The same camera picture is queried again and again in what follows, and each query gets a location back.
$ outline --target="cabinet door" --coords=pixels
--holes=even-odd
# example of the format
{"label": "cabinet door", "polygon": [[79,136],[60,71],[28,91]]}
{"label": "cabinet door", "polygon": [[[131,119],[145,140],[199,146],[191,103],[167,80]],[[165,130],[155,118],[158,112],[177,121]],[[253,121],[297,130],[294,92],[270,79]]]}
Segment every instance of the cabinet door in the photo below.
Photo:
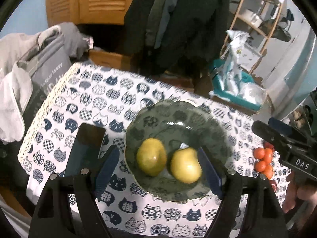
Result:
{"label": "cabinet door", "polygon": [[79,23],[79,0],[46,0],[49,26],[61,22]]}
{"label": "cabinet door", "polygon": [[80,0],[80,22],[123,25],[132,0]]}

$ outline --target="lace trim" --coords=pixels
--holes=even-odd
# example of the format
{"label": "lace trim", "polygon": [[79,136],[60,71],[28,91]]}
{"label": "lace trim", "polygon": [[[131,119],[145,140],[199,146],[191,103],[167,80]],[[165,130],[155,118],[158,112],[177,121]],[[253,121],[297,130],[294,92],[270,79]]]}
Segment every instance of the lace trim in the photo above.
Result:
{"label": "lace trim", "polygon": [[18,154],[18,161],[23,167],[23,160],[26,157],[25,155],[31,149],[31,145],[34,142],[34,138],[38,130],[41,128],[44,118],[47,116],[50,107],[54,104],[56,97],[61,94],[61,90],[66,85],[67,81],[75,72],[80,68],[80,63],[74,63],[71,68],[64,74],[64,76],[58,81],[58,83],[53,87],[52,91],[48,94],[47,98],[43,102],[41,108],[38,110],[35,118],[32,121],[31,126],[29,127],[26,135],[23,139],[23,143],[20,147]]}

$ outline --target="tablecloth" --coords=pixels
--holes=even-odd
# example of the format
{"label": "tablecloth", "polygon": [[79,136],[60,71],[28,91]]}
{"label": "tablecloth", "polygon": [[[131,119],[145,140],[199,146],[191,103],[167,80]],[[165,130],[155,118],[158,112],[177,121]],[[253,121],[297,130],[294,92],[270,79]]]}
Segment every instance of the tablecloth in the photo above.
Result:
{"label": "tablecloth", "polygon": [[[227,168],[241,175],[256,176],[252,150],[262,139],[251,131],[252,118],[172,85],[93,64],[74,64],[45,101],[21,146],[19,160],[41,187],[52,173],[63,176],[78,127],[83,122],[106,129],[100,155],[114,144],[120,151],[119,163],[104,193],[96,200],[108,227],[142,235],[170,237],[204,236],[221,201],[211,192],[202,199],[184,203],[162,201],[147,194],[135,183],[124,162],[124,136],[137,112],[161,99],[191,100],[209,112],[223,127],[232,156]],[[272,166],[278,183],[276,196],[282,204],[290,169],[278,163],[274,152]],[[247,195],[242,195],[234,229],[241,226]],[[72,210],[78,212],[76,198],[69,195]]]}

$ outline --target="yellow fruit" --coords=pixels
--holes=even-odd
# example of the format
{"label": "yellow fruit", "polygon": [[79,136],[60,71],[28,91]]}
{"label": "yellow fruit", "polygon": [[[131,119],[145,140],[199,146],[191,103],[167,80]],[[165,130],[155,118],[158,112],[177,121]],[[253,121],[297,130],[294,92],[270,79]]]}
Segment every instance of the yellow fruit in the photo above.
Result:
{"label": "yellow fruit", "polygon": [[158,139],[146,139],[137,151],[137,164],[149,176],[157,176],[164,169],[166,160],[165,147]]}
{"label": "yellow fruit", "polygon": [[197,151],[193,148],[175,151],[171,160],[171,172],[181,182],[196,182],[202,175],[202,169],[197,159]]}

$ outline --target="phone screen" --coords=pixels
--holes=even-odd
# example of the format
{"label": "phone screen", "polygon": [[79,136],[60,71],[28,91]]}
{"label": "phone screen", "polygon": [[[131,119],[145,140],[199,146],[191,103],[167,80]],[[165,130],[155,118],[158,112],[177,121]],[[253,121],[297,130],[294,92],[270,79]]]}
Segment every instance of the phone screen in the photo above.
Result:
{"label": "phone screen", "polygon": [[81,169],[91,169],[95,166],[105,132],[104,128],[87,123],[79,126],[64,176],[77,175]]}

